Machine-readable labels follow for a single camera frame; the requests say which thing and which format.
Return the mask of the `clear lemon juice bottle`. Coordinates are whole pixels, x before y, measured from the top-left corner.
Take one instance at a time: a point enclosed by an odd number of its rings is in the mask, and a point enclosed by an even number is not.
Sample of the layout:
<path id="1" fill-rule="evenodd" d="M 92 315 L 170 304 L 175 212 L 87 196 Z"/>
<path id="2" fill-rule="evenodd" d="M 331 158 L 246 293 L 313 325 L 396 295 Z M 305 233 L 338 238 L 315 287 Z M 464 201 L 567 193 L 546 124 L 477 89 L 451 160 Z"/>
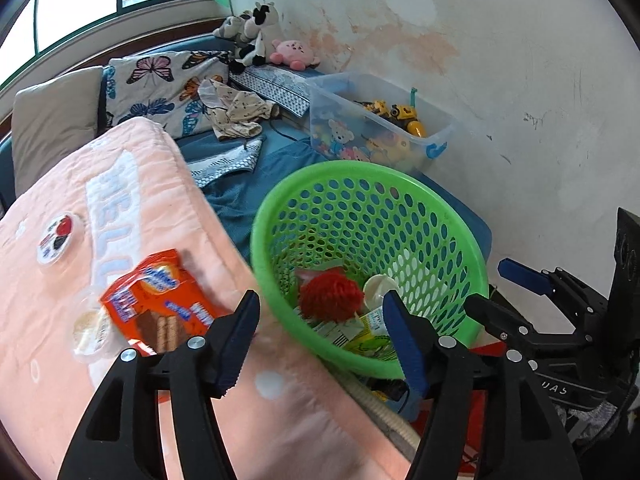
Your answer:
<path id="1" fill-rule="evenodd" d="M 357 356 L 390 361 L 396 358 L 390 334 L 384 322 L 383 308 L 356 316 L 347 322 L 320 322 L 308 320 L 309 327 L 337 348 Z"/>

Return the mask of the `white paper cup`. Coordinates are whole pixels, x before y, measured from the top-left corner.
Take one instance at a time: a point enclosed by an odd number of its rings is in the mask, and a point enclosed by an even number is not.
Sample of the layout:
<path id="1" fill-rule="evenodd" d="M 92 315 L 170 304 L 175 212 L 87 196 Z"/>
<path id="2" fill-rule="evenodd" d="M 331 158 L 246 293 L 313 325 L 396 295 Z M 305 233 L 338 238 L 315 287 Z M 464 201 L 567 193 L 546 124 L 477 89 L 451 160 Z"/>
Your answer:
<path id="1" fill-rule="evenodd" d="M 382 306 L 384 296 L 391 290 L 398 292 L 397 283 L 386 274 L 371 276 L 363 285 L 363 305 L 368 311 L 373 311 Z"/>

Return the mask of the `beige crumpled clothes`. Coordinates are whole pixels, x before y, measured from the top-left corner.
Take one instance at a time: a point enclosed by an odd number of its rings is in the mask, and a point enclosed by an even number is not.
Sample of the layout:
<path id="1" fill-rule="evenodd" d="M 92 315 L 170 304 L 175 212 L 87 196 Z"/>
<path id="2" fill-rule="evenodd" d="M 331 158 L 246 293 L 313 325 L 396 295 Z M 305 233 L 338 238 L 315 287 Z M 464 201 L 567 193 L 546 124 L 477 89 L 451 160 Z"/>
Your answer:
<path id="1" fill-rule="evenodd" d="M 277 117 L 280 106 L 257 93 L 236 90 L 217 79 L 205 79 L 198 96 L 219 141 L 251 139 L 262 133 L 262 121 Z"/>

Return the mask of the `round peel-off lid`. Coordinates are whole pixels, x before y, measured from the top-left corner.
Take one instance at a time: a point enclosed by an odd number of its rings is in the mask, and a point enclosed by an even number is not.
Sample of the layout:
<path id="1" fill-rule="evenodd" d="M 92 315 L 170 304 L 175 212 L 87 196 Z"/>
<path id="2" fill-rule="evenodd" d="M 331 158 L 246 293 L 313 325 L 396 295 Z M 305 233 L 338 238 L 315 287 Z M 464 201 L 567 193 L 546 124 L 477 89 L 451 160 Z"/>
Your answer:
<path id="1" fill-rule="evenodd" d="M 62 260 L 81 238 L 83 230 L 81 218 L 72 212 L 61 212 L 51 218 L 44 225 L 37 244 L 40 266 L 53 266 Z"/>

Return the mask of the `clear pudding cup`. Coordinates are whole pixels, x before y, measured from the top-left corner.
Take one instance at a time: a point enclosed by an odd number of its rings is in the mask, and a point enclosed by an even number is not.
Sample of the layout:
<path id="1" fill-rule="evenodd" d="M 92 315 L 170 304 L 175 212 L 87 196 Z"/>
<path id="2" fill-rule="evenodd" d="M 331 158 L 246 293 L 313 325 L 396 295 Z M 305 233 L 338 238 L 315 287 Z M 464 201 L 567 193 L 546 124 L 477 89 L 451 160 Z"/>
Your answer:
<path id="1" fill-rule="evenodd" d="M 88 287 L 70 303 L 66 335 L 72 356 L 81 363 L 110 358 L 117 348 L 113 322 L 100 298 L 98 288 Z"/>

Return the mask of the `pink plush toy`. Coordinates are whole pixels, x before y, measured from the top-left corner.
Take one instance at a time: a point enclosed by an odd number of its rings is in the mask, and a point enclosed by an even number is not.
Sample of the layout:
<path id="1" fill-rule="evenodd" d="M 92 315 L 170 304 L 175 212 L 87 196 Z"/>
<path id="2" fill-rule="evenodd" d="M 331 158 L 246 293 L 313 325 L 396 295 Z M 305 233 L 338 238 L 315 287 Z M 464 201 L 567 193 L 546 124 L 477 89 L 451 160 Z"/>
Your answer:
<path id="1" fill-rule="evenodd" d="M 274 65 L 286 65 L 290 70 L 302 72 L 307 68 L 316 68 L 320 58 L 314 55 L 311 47 L 300 40 L 273 40 L 274 51 L 270 54 L 269 62 Z"/>

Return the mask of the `red item on floor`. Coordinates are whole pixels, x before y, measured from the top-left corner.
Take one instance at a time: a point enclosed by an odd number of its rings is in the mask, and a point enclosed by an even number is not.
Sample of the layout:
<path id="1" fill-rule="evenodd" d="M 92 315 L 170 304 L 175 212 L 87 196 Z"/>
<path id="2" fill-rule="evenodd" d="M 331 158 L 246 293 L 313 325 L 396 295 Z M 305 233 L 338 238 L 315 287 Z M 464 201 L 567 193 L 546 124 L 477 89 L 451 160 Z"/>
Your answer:
<path id="1" fill-rule="evenodd" d="M 506 353 L 504 342 L 493 342 L 472 349 L 480 356 L 503 356 Z M 422 437 L 431 418 L 432 400 L 421 400 L 418 404 L 418 414 L 409 419 L 410 426 Z M 480 445 L 483 440 L 484 420 L 486 408 L 486 391 L 474 390 L 471 396 L 468 431 L 466 432 L 465 447 L 459 467 L 459 479 L 474 479 L 477 462 L 480 458 Z"/>

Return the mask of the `red mesh net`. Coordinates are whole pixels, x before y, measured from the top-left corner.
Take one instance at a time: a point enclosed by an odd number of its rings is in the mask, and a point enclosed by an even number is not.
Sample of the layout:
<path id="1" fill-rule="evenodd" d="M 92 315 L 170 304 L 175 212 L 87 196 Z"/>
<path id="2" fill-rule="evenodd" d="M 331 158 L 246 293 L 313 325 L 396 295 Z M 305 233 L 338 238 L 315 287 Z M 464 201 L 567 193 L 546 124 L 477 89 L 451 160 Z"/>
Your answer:
<path id="1" fill-rule="evenodd" d="M 303 318 L 344 323 L 363 305 L 363 292 L 341 268 L 319 271 L 299 286 L 298 307 Z"/>

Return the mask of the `pink strawberry snack bag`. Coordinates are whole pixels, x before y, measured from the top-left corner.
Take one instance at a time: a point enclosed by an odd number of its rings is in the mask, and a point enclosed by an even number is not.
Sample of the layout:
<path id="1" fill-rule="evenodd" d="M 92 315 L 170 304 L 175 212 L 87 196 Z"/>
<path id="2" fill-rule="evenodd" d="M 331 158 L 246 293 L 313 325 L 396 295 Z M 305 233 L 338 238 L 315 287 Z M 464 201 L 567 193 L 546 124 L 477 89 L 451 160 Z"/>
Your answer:
<path id="1" fill-rule="evenodd" d="M 299 289 L 302 289 L 306 285 L 308 285 L 312 280 L 318 278 L 322 274 L 322 271 L 318 270 L 308 270 L 302 268 L 296 268 L 294 271 L 294 276 L 296 278 L 296 283 Z"/>

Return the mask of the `pink quilted table cover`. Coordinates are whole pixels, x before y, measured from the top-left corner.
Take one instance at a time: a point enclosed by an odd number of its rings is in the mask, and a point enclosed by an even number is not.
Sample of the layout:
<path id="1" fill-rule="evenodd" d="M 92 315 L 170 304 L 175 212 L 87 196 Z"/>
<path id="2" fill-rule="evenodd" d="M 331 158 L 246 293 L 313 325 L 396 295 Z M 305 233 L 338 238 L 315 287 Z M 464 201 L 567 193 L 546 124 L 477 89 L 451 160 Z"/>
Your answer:
<path id="1" fill-rule="evenodd" d="M 127 347 L 170 351 L 257 286 L 174 140 L 127 120 L 61 160 L 1 222 L 1 420 L 53 479 Z M 240 479 L 401 479 L 408 460 L 268 310 L 213 404 Z"/>

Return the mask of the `grey pillow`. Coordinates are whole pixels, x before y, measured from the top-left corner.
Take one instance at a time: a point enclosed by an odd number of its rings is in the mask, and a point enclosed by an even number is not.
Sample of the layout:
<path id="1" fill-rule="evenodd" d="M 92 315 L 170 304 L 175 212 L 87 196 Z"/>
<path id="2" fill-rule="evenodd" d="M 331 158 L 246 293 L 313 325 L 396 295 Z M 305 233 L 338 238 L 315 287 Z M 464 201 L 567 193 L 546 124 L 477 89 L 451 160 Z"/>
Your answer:
<path id="1" fill-rule="evenodd" d="M 102 67 L 88 67 L 17 92 L 12 113 L 17 196 L 94 139 L 102 76 Z"/>

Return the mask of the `yellow toy truck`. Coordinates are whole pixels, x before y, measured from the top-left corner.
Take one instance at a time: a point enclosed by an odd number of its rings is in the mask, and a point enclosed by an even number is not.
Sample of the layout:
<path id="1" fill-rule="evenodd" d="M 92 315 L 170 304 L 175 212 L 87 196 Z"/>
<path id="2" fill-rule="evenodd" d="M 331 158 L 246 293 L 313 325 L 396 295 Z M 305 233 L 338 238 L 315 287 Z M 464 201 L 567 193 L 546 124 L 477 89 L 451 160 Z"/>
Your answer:
<path id="1" fill-rule="evenodd" d="M 368 112 L 384 118 L 395 126 L 404 129 L 412 136 L 422 139 L 427 137 L 426 128 L 422 122 L 420 122 L 416 109 L 411 105 L 388 105 L 382 100 L 371 102 L 358 101 L 358 104 Z"/>

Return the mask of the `clear toy storage box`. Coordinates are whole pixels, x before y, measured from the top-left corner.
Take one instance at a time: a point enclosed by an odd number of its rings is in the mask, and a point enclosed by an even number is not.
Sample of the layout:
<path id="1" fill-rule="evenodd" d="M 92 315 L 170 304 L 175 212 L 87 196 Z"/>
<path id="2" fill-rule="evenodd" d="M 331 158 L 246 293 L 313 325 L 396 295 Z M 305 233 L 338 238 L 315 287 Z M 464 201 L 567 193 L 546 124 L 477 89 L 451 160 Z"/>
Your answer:
<path id="1" fill-rule="evenodd" d="M 360 160 L 405 174 L 423 174 L 461 130 L 457 119 L 426 102 L 416 90 L 401 89 L 369 74 L 336 73 L 308 80 L 310 144 L 330 159 Z M 365 110 L 358 101 L 385 101 L 416 109 L 427 137 L 417 138 Z"/>

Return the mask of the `orange wafer snack wrapper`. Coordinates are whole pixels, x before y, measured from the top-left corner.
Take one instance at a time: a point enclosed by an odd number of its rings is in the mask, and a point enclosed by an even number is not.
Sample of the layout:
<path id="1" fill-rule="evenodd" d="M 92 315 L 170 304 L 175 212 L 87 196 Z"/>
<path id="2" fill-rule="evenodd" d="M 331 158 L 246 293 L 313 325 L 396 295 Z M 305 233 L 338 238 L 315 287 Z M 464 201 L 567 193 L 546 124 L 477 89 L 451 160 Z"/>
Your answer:
<path id="1" fill-rule="evenodd" d="M 143 259 L 100 298 L 115 326 L 145 356 L 203 336 L 229 310 L 209 300 L 175 249 Z"/>

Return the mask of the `cow plush toy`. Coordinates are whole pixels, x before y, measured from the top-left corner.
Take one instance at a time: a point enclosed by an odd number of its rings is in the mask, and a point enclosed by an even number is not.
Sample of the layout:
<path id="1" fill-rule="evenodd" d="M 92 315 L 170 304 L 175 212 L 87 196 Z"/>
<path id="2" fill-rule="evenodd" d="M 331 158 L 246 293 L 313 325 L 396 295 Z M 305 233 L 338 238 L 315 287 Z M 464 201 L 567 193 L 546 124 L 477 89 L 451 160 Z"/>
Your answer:
<path id="1" fill-rule="evenodd" d="M 280 14 L 273 2 L 256 2 L 251 14 L 228 16 L 213 31 L 216 38 L 233 40 L 235 58 L 229 61 L 229 70 L 239 75 L 250 66 L 263 66 L 274 52 L 273 40 L 284 35 L 280 25 Z"/>

